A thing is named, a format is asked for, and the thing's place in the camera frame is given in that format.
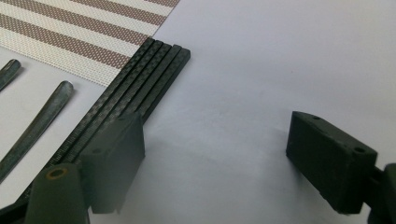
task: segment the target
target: white surface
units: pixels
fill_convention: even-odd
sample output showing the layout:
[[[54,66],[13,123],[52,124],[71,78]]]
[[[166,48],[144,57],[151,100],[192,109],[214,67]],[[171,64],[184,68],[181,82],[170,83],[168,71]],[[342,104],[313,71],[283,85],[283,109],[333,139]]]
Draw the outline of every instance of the white surface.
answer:
[[[396,161],[395,12],[391,0],[182,0],[154,38],[190,49],[191,60],[145,124],[147,157],[121,215],[92,223],[366,223],[367,207],[336,214],[285,147],[300,110],[377,150],[378,167]],[[12,57],[1,49],[0,63]],[[55,83],[71,79],[80,94],[0,186],[1,203],[103,90],[17,58],[26,69],[0,92],[3,153]]]

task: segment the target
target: table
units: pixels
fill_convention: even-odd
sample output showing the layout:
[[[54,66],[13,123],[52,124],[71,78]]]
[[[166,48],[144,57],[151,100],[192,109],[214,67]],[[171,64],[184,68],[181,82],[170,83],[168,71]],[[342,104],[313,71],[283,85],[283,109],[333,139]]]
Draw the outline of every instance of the table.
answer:
[[[396,3],[181,0],[155,39],[191,60],[145,124],[147,157],[121,215],[92,223],[365,223],[334,212],[285,155],[291,111],[396,161]],[[24,69],[0,93],[0,157],[64,79],[76,94],[11,176],[12,203],[104,87],[0,49]]]

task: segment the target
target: woven placemat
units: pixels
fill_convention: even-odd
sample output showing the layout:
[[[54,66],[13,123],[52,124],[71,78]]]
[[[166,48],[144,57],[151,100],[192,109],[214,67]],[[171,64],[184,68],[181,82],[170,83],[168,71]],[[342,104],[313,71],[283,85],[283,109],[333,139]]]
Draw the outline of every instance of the woven placemat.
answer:
[[[0,46],[108,86],[178,0],[0,0]]]

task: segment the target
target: white stripe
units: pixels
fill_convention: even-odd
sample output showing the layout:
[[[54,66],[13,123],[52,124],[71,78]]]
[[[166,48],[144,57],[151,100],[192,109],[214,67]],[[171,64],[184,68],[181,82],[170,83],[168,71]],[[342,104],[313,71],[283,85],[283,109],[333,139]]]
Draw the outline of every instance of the white stripe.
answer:
[[[129,17],[121,16],[119,14],[105,11],[96,7],[89,7],[80,3],[75,3],[67,0],[36,0],[37,2],[46,4],[48,6],[61,8],[70,12],[77,13],[82,16],[90,17],[99,21],[105,21],[114,25],[118,25],[129,30],[136,31],[144,35],[154,35],[155,31],[160,27],[148,22],[135,20]]]
[[[134,7],[137,9],[145,10],[161,16],[168,16],[172,11],[172,7],[166,7],[144,0],[107,0],[109,2],[118,3],[127,7]]]
[[[104,49],[115,51],[126,56],[132,55],[131,52],[135,52],[139,48],[135,44],[128,43],[111,36],[102,35],[63,21],[57,21],[38,13],[20,7],[14,7],[3,2],[0,2],[0,8],[2,8],[2,14],[6,16],[40,26],[61,35],[71,36],[73,38],[85,41]]]
[[[0,44],[28,57],[48,63],[78,77],[108,86],[120,69],[99,63],[65,49],[53,47],[0,27]]]

